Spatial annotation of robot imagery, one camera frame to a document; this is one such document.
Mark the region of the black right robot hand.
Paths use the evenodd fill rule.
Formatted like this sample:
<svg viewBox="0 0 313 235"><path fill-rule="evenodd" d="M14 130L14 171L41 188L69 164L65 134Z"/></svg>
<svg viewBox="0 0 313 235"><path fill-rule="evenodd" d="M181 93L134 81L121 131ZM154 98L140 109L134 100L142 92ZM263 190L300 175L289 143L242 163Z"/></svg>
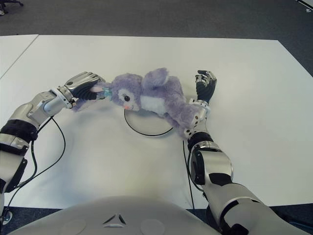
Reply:
<svg viewBox="0 0 313 235"><path fill-rule="evenodd" d="M211 71L198 70L198 74L196 74L195 78L198 100L209 103L217 84L215 75Z"/></svg>

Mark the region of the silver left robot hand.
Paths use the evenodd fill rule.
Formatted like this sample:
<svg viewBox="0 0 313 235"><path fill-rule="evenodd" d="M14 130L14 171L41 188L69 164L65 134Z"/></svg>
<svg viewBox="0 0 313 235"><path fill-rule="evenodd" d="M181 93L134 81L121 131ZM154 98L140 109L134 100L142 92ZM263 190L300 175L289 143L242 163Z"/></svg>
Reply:
<svg viewBox="0 0 313 235"><path fill-rule="evenodd" d="M70 80L68 80L64 87L69 91L73 98L83 100L96 100L97 93L91 89L98 83L104 83L105 80L92 72L82 72Z"/></svg>

